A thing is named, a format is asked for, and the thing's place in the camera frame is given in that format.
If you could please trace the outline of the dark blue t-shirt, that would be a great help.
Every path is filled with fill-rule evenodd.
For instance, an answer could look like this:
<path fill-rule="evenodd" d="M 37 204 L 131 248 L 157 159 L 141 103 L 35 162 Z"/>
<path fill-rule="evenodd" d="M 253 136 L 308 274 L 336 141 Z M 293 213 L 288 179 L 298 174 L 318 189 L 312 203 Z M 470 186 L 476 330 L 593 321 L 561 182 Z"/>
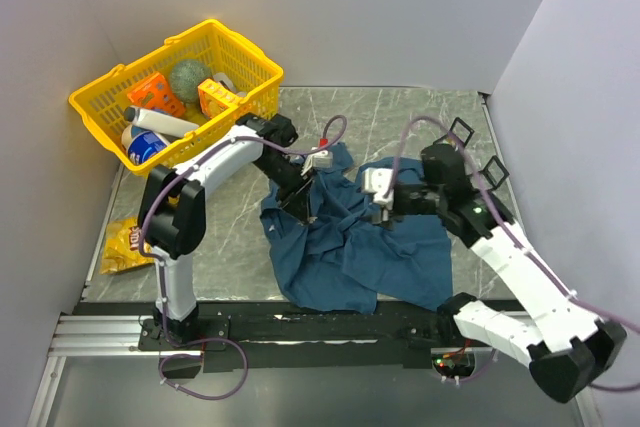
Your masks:
<path fill-rule="evenodd" d="M 436 216 L 407 216 L 387 230 L 366 220 L 374 209 L 347 178 L 347 146 L 331 149 L 303 225 L 278 207 L 277 187 L 262 200 L 260 221 L 282 295 L 299 307 L 371 314 L 380 294 L 434 310 L 453 294 L 451 241 Z"/>

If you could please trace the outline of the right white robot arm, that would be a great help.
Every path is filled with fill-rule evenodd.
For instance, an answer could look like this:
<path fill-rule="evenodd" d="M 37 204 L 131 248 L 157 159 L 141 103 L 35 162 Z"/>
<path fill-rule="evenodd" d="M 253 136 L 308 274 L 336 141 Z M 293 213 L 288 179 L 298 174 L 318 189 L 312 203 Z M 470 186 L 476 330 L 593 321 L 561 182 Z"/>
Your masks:
<path fill-rule="evenodd" d="M 465 339 L 490 346 L 526 366 L 548 397 L 566 403 L 612 366 L 627 331 L 578 302 L 537 256 L 509 209 L 483 186 L 479 173 L 467 173 L 467 159 L 463 149 L 435 143 L 421 152 L 419 183 L 398 181 L 397 165 L 368 168 L 362 190 L 380 208 L 378 224 L 402 216 L 437 216 L 494 271 L 531 319 L 518 321 L 470 294 L 457 294 L 439 308 L 439 338 L 452 346 Z"/>

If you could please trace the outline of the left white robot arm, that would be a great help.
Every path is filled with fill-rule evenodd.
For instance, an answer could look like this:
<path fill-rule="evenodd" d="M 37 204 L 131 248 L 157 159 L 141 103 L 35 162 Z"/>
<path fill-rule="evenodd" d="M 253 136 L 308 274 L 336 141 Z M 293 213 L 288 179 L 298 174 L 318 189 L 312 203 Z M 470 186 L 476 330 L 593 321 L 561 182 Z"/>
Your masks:
<path fill-rule="evenodd" d="M 206 233 L 208 198 L 218 187 L 253 164 L 277 186 L 279 208 L 302 224 L 311 220 L 312 174 L 289 159 L 297 138 L 287 117 L 246 114 L 201 154 L 173 168 L 157 166 L 148 175 L 138 225 L 156 269 L 154 321 L 174 348 L 188 348 L 200 333 L 193 257 Z"/>

